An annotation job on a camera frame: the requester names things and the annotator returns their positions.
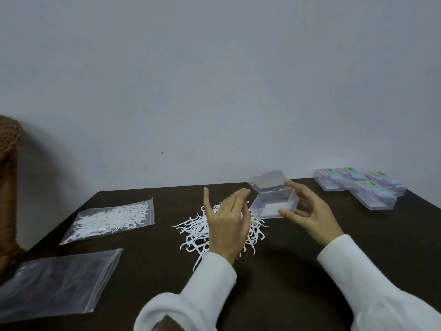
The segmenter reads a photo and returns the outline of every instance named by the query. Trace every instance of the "white long-sleeved shirt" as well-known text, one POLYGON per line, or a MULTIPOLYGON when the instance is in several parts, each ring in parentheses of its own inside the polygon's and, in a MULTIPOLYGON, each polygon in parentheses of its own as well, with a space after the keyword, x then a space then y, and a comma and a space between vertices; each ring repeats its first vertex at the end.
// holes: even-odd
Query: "white long-sleeved shirt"
MULTIPOLYGON (((350 236, 334 239, 317 261, 348 301, 354 313, 352 330, 441 330, 441 314, 395 287, 350 236)), ((209 252, 181 294, 159 294, 142 308, 135 331, 152 330, 165 315, 185 331, 215 330, 235 281, 229 262, 209 252)))

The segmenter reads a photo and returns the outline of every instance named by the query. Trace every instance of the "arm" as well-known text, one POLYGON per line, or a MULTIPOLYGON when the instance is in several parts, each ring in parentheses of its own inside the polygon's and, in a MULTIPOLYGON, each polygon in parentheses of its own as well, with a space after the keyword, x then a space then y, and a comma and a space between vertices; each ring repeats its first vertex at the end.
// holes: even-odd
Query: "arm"
POLYGON ((250 212, 243 188, 222 202, 214 213, 204 189, 210 250, 181 294, 162 293, 151 299, 135 321, 135 331, 215 330, 220 311, 236 282, 232 267, 250 229, 250 212))
POLYGON ((391 283, 344 235, 329 206, 306 186, 291 181, 306 211, 280 214, 306 228, 324 246, 317 261, 339 287, 352 312, 354 330, 436 330, 441 315, 419 298, 391 283))

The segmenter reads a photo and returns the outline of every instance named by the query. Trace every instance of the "brown furniture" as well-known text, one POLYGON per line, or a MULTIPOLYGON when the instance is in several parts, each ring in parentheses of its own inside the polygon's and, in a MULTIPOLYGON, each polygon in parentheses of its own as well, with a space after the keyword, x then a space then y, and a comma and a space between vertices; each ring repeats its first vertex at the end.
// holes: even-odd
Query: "brown furniture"
POLYGON ((25 251, 15 241, 19 122, 0 115, 0 273, 25 251))
MULTIPOLYGON (((392 211, 369 211, 349 192, 325 192, 298 179, 328 202, 350 234, 399 288, 441 311, 441 210, 407 191, 392 211)), ((246 183, 209 185, 212 204, 246 183)), ((93 313, 0 325, 7 330, 132 330, 141 308, 162 292, 179 293, 192 275, 196 252, 180 251, 184 234, 172 228, 200 212, 203 186, 102 191, 79 208, 124 205, 153 197, 156 224, 58 246, 76 212, 29 250, 22 260, 124 248, 93 313)), ((250 201, 256 197, 254 191, 250 201)), ((285 219, 267 220, 265 239, 235 262, 237 283, 218 330, 349 330, 352 312, 316 262, 320 247, 285 219)), ((12 276, 17 266, 0 276, 12 276)))

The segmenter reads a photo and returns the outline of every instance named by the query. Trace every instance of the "plastic box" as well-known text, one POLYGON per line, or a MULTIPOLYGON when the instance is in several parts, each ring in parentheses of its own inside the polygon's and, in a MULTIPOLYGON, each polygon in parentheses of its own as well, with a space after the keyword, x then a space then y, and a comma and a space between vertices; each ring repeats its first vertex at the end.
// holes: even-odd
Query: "plastic box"
POLYGON ((312 177, 325 191, 344 191, 344 177, 333 168, 315 169, 312 177))
POLYGON ((389 175, 384 174, 383 172, 369 172, 365 175, 379 185, 389 188, 392 194, 395 196, 403 196, 407 190, 405 185, 391 178, 389 175))
POLYGON ((255 218, 282 218, 279 209, 295 211, 299 198, 294 189, 284 186, 286 179, 280 170, 250 178, 248 183, 259 193, 250 207, 255 218))
POLYGON ((345 178, 341 182, 341 186, 345 187, 345 189, 348 189, 350 185, 350 181, 369 180, 369 178, 367 178, 366 175, 362 174, 361 172, 357 171, 352 167, 340 167, 340 168, 336 168, 336 171, 339 172, 339 174, 345 178))
POLYGON ((396 202, 396 196, 375 181, 352 181, 349 190, 371 210, 390 210, 396 202))

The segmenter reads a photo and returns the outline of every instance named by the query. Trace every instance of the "brown chair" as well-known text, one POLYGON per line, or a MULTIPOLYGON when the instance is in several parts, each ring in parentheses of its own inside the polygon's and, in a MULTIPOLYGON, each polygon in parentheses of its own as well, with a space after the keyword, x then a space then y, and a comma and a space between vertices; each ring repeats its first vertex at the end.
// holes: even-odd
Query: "brown chair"
POLYGON ((17 234, 17 147, 19 122, 0 115, 0 273, 22 256, 17 234))

